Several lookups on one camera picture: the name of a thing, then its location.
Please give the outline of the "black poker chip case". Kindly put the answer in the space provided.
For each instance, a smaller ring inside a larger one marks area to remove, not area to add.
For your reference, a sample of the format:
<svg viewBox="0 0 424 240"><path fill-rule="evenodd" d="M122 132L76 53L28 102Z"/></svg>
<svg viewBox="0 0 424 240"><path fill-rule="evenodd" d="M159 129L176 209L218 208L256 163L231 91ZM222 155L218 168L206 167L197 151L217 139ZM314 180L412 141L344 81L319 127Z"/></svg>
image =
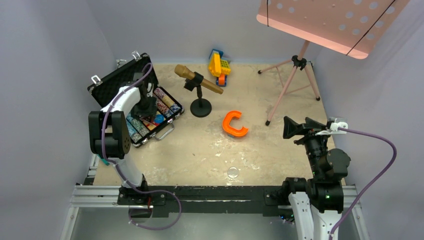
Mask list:
<svg viewBox="0 0 424 240"><path fill-rule="evenodd" d="M171 97L172 100L174 100L182 108L182 110L174 113L171 117L164 116L164 122L162 122L155 129L149 130L149 133L146 136L142 137L137 143L133 143L131 141L134 146L138 148L139 146L145 144L149 139L156 138L156 134L159 131L161 131L169 124L172 124L173 121L181 114L183 114L185 110L184 107L175 98L173 98L163 87L159 85L159 81L154 69L152 68L151 70L149 70L149 68L146 66L147 64L151 63L150 56L147 53L143 53L140 55L137 51L133 52L133 56L133 60L123 64L122 66L117 68L117 70L108 74L104 78L96 80L95 83L90 85L87 89L88 92L93 96L93 98L100 104L100 106L105 107L112 100L112 98L117 95L119 88L123 86L129 86L132 83L136 82L137 79L140 79L143 75L148 74L143 80L157 81L157 88L161 88L166 94ZM155 117L157 114L162 115L158 108L153 117ZM137 118L132 115L132 109L126 117L126 120L128 121L130 121L128 119L129 116Z"/></svg>

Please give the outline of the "clear round button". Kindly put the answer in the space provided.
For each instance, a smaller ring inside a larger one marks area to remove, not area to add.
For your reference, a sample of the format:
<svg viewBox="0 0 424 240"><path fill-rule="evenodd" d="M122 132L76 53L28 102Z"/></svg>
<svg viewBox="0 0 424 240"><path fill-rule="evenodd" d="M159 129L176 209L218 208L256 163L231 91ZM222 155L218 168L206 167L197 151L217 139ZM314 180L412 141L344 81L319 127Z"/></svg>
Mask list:
<svg viewBox="0 0 424 240"><path fill-rule="evenodd" d="M240 170L239 170L237 167L235 167L235 166L232 166L232 167L230 167L230 168L227 170L227 176L228 176L230 179L235 179L235 178L237 178L237 177L239 176L239 174L240 174Z"/></svg>

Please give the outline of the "blue small blind button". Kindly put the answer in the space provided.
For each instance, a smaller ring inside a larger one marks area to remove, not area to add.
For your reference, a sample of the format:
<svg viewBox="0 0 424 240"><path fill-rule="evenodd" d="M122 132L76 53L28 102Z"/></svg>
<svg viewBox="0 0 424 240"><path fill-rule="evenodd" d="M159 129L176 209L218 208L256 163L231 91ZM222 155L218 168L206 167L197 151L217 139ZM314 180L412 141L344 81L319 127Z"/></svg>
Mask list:
<svg viewBox="0 0 424 240"><path fill-rule="evenodd" d="M165 117L162 114L157 114L154 119L154 123L159 125L165 121Z"/></svg>

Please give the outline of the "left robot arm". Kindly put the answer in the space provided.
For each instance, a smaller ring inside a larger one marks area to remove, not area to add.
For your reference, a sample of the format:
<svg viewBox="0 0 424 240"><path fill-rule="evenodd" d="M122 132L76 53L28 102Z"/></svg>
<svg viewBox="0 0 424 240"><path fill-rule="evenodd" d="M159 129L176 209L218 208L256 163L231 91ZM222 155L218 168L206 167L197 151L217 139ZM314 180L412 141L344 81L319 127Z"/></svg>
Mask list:
<svg viewBox="0 0 424 240"><path fill-rule="evenodd" d="M129 197L138 205L146 203L154 190L149 190L144 174L125 155L131 148L126 117L141 100L137 87L143 79L119 88L117 95L101 110L88 114L89 145L93 154L110 163L123 188L131 189Z"/></svg>

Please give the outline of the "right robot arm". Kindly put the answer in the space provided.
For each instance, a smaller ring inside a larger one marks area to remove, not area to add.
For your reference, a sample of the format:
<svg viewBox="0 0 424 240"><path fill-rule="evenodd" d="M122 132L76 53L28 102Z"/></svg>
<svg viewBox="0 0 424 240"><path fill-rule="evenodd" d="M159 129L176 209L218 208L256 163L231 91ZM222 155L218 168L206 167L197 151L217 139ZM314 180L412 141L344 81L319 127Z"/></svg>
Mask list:
<svg viewBox="0 0 424 240"><path fill-rule="evenodd" d="M288 116L283 119L283 138L304 146L312 178L287 177L280 196L292 207L298 239L337 239L331 227L341 220L344 211L344 192L341 180L348 175L351 158L341 149L328 149L331 135L342 134L348 127L343 118L332 117L326 124L309 117L297 123Z"/></svg>

